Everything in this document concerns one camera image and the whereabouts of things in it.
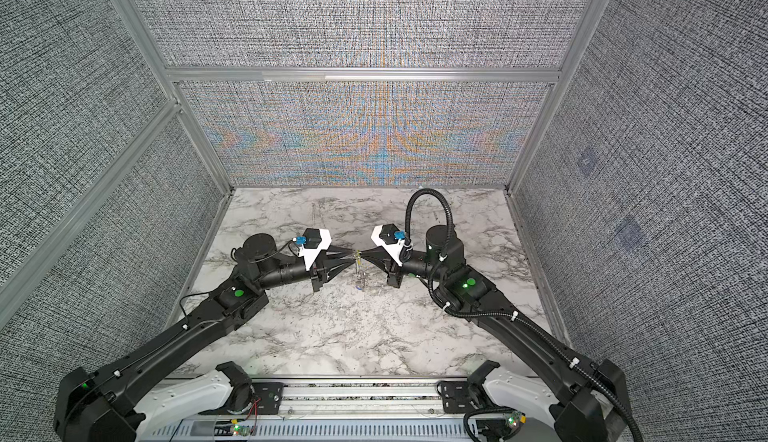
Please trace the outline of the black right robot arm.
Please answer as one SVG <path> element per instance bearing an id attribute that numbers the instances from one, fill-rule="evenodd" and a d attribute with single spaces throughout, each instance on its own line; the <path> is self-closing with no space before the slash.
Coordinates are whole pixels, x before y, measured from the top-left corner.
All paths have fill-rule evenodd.
<path id="1" fill-rule="evenodd" d="M 378 225 L 375 246 L 361 256 L 383 270 L 392 285 L 421 278 L 432 301 L 449 316 L 476 323 L 535 372 L 542 394 L 516 382 L 494 361 L 468 378 L 472 408 L 465 417 L 514 412 L 550 426 L 562 441 L 615 441 L 628 430 L 643 438 L 632 415 L 625 374 L 609 360 L 596 363 L 569 348 L 520 311 L 485 275 L 466 262 L 463 242 L 453 229 L 436 225 L 427 247 L 413 250 L 404 231 Z"/>

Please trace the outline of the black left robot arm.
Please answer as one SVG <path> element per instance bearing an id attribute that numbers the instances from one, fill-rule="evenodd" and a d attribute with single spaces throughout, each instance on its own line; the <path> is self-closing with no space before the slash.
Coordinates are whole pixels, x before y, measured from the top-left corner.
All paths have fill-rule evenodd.
<path id="1" fill-rule="evenodd" d="M 192 356 L 239 329 L 269 302 L 268 290 L 308 281 L 313 290 L 354 264 L 350 248 L 332 244 L 326 229 L 309 228 L 286 254 L 266 233 L 232 251 L 236 265 L 193 310 L 134 352 L 60 382 L 53 427 L 63 441 L 136 441 L 197 412 L 249 411 L 260 397 L 234 362 L 173 387 L 160 382 Z"/>

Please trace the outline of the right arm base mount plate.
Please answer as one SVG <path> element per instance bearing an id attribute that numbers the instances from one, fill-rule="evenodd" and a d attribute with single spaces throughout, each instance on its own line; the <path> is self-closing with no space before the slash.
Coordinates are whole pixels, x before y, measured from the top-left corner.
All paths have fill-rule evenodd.
<path id="1" fill-rule="evenodd" d="M 510 403 L 499 405 L 493 402 L 480 385 L 466 379 L 439 380 L 435 388 L 446 414 L 466 414 L 480 409 L 500 409 L 502 412 L 518 410 L 518 407 Z"/>

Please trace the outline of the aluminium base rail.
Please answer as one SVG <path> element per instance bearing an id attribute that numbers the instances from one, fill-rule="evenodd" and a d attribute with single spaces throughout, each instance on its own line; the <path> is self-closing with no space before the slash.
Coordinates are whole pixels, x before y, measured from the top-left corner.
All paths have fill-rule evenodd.
<path id="1" fill-rule="evenodd" d="M 538 377 L 524 377 L 505 368 L 514 381 L 542 394 Z M 428 441 L 528 440 L 525 423 L 547 424 L 519 413 L 446 414 L 435 385 L 460 377 L 373 378 L 251 378 L 284 384 L 276 415 L 192 414 L 136 441 Z"/>

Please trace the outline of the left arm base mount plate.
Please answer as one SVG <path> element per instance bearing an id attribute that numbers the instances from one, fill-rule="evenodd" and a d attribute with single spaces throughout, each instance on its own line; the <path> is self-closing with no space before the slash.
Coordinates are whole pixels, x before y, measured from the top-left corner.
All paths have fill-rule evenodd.
<path id="1" fill-rule="evenodd" d="M 236 386 L 224 405 L 201 415 L 242 416 L 256 412 L 258 415 L 276 415 L 282 402 L 284 384 L 281 382 L 256 382 Z"/>

